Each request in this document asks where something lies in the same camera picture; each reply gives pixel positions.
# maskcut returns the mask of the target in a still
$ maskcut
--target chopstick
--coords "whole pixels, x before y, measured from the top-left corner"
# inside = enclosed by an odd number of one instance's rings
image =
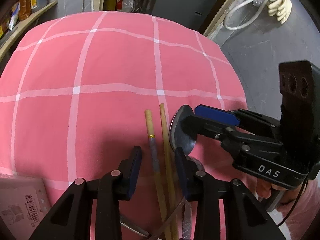
[[[152,158],[152,167],[153,167],[153,173],[154,173],[153,177],[156,184],[156,191],[157,191],[161,219],[162,219],[162,222],[164,222],[167,217],[167,205],[165,203],[164,189],[161,183],[160,165],[159,165],[159,160],[157,156],[156,137],[153,129],[152,114],[150,110],[144,111],[144,114],[146,117],[149,147],[150,147],[151,158]],[[167,226],[167,228],[164,230],[164,236],[166,240],[172,240],[170,226]]]
[[[163,138],[163,144],[164,144],[164,161],[165,161],[165,170],[167,175],[169,204],[170,204],[170,211],[173,211],[176,205],[176,193],[174,189],[173,172],[172,172],[172,166],[171,166],[171,147],[169,142],[169,134],[168,134],[167,119],[165,116],[164,104],[160,104],[159,107],[160,107],[160,117],[161,117],[161,126],[162,126],[162,138]],[[173,218],[170,225],[171,225],[172,239],[179,240],[177,216]]]

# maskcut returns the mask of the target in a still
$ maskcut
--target pink tablecloth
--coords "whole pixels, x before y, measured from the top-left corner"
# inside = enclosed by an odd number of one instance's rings
[[[140,145],[137,189],[120,209],[152,232],[161,219],[144,110],[152,110],[163,164],[160,103],[168,120],[183,104],[246,108],[241,83],[219,46],[177,23],[94,12],[39,25],[22,39],[0,78],[0,172],[44,178],[54,204],[77,177],[100,178]],[[214,140],[200,137],[192,155],[217,179],[246,182]],[[123,235],[138,239],[125,229]]]

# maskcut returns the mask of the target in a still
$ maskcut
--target pink sleeve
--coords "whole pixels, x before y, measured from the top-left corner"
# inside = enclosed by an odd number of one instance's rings
[[[278,211],[283,217],[289,212],[294,202],[280,206]],[[291,240],[300,240],[317,215],[320,207],[320,188],[318,180],[309,180],[308,186],[285,222],[291,235]]]

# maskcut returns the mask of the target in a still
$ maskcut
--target screw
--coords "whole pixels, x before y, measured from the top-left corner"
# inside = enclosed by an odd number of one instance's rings
[[[232,183],[233,183],[233,185],[240,186],[242,184],[242,181],[239,179],[233,179]]]
[[[119,170],[111,171],[111,176],[113,176],[113,177],[117,177],[117,176],[119,176],[120,174],[121,174],[121,171],[119,171]]]
[[[241,146],[241,149],[244,150],[245,152],[248,152],[248,151],[250,151],[250,146],[244,144]]]
[[[82,183],[84,183],[84,179],[82,179],[82,178],[77,178],[77,179],[75,180],[75,184],[76,184],[76,185],[81,185]]]
[[[205,175],[205,171],[197,171],[196,175],[199,177],[203,177]]]

